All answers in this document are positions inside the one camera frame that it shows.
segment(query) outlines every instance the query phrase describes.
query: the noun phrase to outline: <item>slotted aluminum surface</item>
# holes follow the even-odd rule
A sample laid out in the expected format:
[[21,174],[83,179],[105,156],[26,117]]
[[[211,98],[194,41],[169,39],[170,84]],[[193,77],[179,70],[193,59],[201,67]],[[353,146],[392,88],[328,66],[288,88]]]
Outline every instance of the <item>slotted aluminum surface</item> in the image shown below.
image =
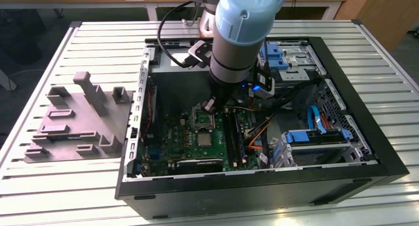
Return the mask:
[[[412,174],[338,205],[147,222],[114,199],[119,159],[27,164],[27,144],[47,112],[53,85],[90,71],[105,91],[137,89],[145,39],[158,22],[83,23],[71,28],[0,151],[0,225],[389,225],[419,221],[419,94],[364,26],[350,21],[278,21],[272,36],[321,36]],[[165,37],[198,37],[198,25],[167,22]]]

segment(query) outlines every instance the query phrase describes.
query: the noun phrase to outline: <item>black cable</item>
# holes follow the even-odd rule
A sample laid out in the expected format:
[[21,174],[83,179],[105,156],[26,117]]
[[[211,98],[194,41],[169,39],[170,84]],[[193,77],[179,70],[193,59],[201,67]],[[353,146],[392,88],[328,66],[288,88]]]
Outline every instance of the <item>black cable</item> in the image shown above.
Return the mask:
[[261,124],[258,124],[254,128],[250,129],[249,133],[254,133],[260,128],[262,128],[268,122],[270,122],[272,118],[276,116],[276,114],[281,111],[281,107],[285,106],[288,103],[292,102],[294,95],[302,90],[305,89],[308,86],[310,85],[316,85],[320,82],[322,82],[324,79],[322,78],[317,78],[312,81],[306,81],[306,82],[301,82],[297,86],[294,86],[294,88],[292,90],[289,90],[284,96],[281,96],[277,101],[274,102],[273,106],[269,108],[269,113],[268,113],[268,117],[266,120],[264,122],[261,122]]
[[[270,144],[269,144],[269,130],[266,129],[261,134],[261,140],[262,140],[262,153],[266,155],[266,157],[270,157]],[[264,169],[270,167],[270,158],[268,158],[269,161],[265,163],[262,160]]]
[[163,17],[163,20],[161,22],[159,25],[159,29],[158,29],[158,42],[159,42],[159,46],[162,48],[162,51],[166,53],[166,55],[170,57],[170,59],[182,67],[182,68],[187,68],[189,66],[182,64],[178,59],[174,58],[174,56],[171,55],[171,53],[169,52],[169,50],[165,48],[163,43],[162,43],[162,39],[161,39],[161,34],[162,34],[162,28],[166,22],[166,19],[169,18],[169,16],[171,15],[171,13],[174,13],[175,11],[178,11],[181,8],[186,7],[189,4],[193,4],[194,1],[189,1],[187,3],[183,3],[182,5],[179,5],[178,7],[175,7],[174,9],[170,10],[170,12],[166,14],[166,16]]
[[292,4],[292,7],[297,7],[297,0],[293,0],[293,4]]
[[269,61],[269,39],[266,38],[265,39],[265,42],[264,42],[264,48],[265,48],[265,69],[269,71],[270,70],[270,61]]

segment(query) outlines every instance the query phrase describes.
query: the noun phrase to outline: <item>blue plastic latch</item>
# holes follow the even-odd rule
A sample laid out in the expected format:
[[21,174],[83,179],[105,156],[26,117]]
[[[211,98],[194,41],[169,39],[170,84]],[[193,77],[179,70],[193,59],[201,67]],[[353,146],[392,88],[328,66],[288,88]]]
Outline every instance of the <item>blue plastic latch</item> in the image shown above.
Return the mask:
[[[274,59],[274,58],[282,58],[284,56],[284,52],[282,50],[278,48],[278,45],[277,44],[268,44],[268,48],[269,48],[269,58],[270,59]],[[262,52],[262,55],[264,57],[266,58],[266,53],[265,53],[265,46],[262,46],[261,48],[261,52]]]
[[349,130],[342,129],[341,133],[344,135],[344,138],[349,141],[352,139],[352,134],[350,134]]
[[290,133],[286,134],[288,143],[293,143],[294,139]]
[[[284,52],[277,44],[268,44],[270,68],[277,70],[288,70],[290,64],[284,60]],[[268,58],[265,46],[261,48],[264,58]]]
[[310,138],[306,131],[294,131],[292,132],[296,142],[310,142]]
[[270,68],[277,70],[288,70],[290,64],[284,61],[284,59],[269,59]]

